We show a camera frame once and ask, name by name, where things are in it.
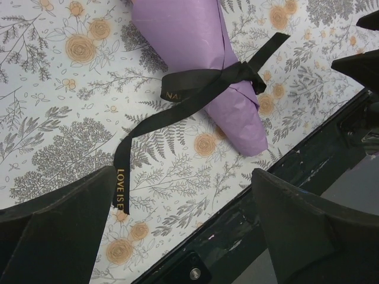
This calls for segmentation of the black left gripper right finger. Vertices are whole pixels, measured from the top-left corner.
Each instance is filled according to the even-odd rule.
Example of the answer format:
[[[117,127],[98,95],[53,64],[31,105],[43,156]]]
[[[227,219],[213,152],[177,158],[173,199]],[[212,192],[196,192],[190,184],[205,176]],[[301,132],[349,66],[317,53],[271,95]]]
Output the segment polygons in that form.
[[[378,216],[262,169],[251,186],[278,283],[378,283]]]

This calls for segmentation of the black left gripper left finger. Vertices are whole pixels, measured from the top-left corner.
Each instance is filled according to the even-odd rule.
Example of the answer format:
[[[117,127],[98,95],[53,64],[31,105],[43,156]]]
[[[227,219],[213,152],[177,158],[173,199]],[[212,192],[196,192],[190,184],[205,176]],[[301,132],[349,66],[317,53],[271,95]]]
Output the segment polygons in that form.
[[[116,184],[105,166],[1,210],[1,283],[89,283]]]

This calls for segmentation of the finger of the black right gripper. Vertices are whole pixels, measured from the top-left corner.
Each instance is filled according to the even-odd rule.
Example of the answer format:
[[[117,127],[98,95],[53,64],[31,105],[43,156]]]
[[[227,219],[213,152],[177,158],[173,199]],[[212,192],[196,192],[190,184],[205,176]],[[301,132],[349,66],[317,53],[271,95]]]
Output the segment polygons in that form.
[[[378,50],[336,59],[331,68],[368,89],[378,89]]]
[[[379,30],[379,11],[361,17],[356,25],[368,30]]]

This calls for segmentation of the black printed ribbon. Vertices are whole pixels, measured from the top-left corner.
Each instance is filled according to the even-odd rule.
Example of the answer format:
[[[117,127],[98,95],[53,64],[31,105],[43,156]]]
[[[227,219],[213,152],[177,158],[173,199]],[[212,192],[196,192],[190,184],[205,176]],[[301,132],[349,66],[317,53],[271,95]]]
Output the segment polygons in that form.
[[[266,61],[285,43],[289,35],[275,33],[246,62],[236,62],[222,70],[197,69],[171,73],[162,78],[162,91],[177,104],[140,121],[119,143],[113,165],[117,171],[117,185],[112,205],[126,214],[130,213],[130,156],[132,139],[176,124],[206,107],[231,85],[249,82],[259,94],[266,84],[258,72]]]

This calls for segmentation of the purple wrapping paper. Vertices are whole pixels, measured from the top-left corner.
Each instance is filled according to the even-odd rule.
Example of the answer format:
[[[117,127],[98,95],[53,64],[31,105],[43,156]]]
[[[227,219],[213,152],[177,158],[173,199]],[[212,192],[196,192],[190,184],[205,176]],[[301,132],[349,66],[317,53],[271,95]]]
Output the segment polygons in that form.
[[[222,70],[238,61],[216,0],[133,1],[132,22],[171,72]],[[230,85],[204,109],[240,154],[268,148],[252,82]]]

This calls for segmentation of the floral patterned table mat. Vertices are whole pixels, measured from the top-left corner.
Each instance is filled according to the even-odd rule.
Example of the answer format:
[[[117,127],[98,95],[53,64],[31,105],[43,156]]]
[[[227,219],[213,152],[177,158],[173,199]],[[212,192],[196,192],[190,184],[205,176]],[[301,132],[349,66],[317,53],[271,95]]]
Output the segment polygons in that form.
[[[357,26],[377,1],[221,1],[231,44],[249,60],[290,37],[259,74],[268,149],[243,157],[205,113],[137,138],[131,213],[112,209],[91,283],[132,283],[344,106],[361,85],[333,60],[378,47]],[[167,66],[131,23],[130,1],[1,2],[1,207],[110,165],[142,119],[168,109]]]

